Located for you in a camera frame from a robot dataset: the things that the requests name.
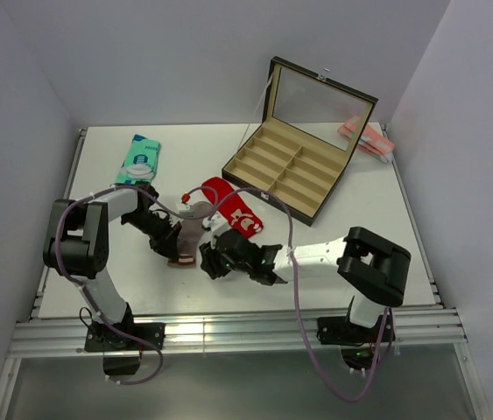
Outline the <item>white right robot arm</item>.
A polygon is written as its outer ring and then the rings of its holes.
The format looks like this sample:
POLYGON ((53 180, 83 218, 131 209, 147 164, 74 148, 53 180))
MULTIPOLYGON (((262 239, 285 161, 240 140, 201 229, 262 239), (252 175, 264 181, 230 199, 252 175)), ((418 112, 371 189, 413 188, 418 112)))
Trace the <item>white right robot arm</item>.
POLYGON ((298 247, 258 246, 228 229, 213 234, 199 251, 201 269, 212 279, 232 271, 264 286, 342 278, 355 289, 344 324, 356 341, 374 332, 386 308, 403 304, 412 259, 408 250, 364 227, 353 227, 336 240, 298 247))

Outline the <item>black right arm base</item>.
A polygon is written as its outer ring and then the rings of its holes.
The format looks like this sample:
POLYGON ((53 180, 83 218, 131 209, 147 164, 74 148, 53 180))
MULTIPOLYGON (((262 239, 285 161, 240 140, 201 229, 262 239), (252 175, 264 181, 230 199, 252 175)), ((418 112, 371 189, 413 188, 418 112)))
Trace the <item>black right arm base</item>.
POLYGON ((387 316, 382 334, 379 333, 381 322, 382 316, 372 328, 364 328, 350 324, 346 316, 320 317, 317 318, 316 337, 323 346, 339 346, 348 369, 363 374, 372 366, 378 348, 377 340, 380 344, 385 343, 390 350, 396 339, 392 316, 387 316))

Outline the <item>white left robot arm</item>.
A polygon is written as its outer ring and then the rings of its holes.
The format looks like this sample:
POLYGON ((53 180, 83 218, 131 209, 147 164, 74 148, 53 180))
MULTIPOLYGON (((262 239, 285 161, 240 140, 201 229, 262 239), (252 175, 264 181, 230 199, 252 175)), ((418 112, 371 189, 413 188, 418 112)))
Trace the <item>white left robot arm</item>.
POLYGON ((85 198, 53 202, 43 247, 44 264, 75 285, 91 313, 93 328, 105 330, 116 349, 133 345, 137 328, 127 303, 107 270, 109 224, 120 221, 148 237, 151 249, 168 259, 178 256, 181 223, 160 208, 158 193, 146 182, 114 184, 85 198))

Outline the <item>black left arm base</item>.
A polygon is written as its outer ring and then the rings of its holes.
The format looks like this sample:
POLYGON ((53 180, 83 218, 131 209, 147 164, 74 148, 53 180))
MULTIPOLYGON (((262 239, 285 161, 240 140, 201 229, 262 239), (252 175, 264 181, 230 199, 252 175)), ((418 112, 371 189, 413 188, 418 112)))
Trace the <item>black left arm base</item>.
MULTIPOLYGON (((130 334, 163 348, 166 325, 164 323, 137 323, 130 334)), ((84 352, 102 354, 102 368, 106 375, 131 376, 141 365, 142 352, 146 349, 140 341, 128 339, 113 332, 107 326, 92 322, 87 331, 84 352)))

